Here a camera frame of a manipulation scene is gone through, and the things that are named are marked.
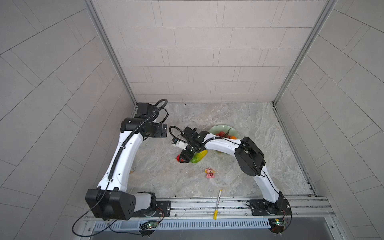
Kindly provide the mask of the green yellow fake papaya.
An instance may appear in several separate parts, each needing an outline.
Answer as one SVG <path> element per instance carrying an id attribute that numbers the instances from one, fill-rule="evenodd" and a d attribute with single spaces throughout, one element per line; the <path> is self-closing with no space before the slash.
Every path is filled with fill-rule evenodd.
<path id="1" fill-rule="evenodd" d="M 195 153 L 193 158 L 190 160 L 190 163 L 196 164 L 200 162 L 207 155 L 207 153 L 207 150 L 201 151 L 200 153 Z"/>

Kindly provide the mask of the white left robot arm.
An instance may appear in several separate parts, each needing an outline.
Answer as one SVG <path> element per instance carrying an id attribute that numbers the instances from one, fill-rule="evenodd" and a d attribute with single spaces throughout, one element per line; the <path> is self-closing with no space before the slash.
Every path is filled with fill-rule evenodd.
<path id="1" fill-rule="evenodd" d="M 156 212 L 156 196 L 152 192 L 128 193 L 128 179 L 136 153 L 147 138 L 165 138 L 165 120 L 157 122 L 168 101 L 156 104 L 138 103 L 133 118 L 125 118 L 120 127 L 119 143 L 107 172 L 96 189 L 89 189 L 85 200 L 96 218 L 129 220 L 134 213 L 152 215 Z"/>

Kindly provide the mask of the red lychee bunch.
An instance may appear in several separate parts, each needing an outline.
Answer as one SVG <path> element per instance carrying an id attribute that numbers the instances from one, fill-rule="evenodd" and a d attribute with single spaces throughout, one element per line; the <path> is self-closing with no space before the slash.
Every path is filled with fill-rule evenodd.
<path id="1" fill-rule="evenodd" d="M 225 132 L 224 132 L 224 131 L 221 131 L 221 132 L 219 132 L 219 133 L 217 134 L 217 136 L 230 139 L 230 135 L 229 135 L 230 130 L 231 130 L 231 128 L 229 128 L 229 129 L 228 129 L 227 131 L 225 131 Z"/>

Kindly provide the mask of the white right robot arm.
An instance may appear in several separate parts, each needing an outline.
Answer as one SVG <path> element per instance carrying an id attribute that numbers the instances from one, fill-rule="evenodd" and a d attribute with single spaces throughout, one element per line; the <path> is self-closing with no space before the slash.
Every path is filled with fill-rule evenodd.
<path id="1" fill-rule="evenodd" d="M 266 167 L 265 155 L 248 137 L 231 140 L 206 131 L 197 133 L 189 127 L 181 131 L 182 140 L 173 136 L 172 143 L 182 149 L 180 163 L 191 163 L 192 158 L 202 151 L 213 150 L 236 158 L 240 169 L 251 176 L 260 190 L 261 200 L 248 200 L 246 206 L 251 208 L 254 216 L 291 216 L 292 209 L 288 199 L 273 183 Z"/>

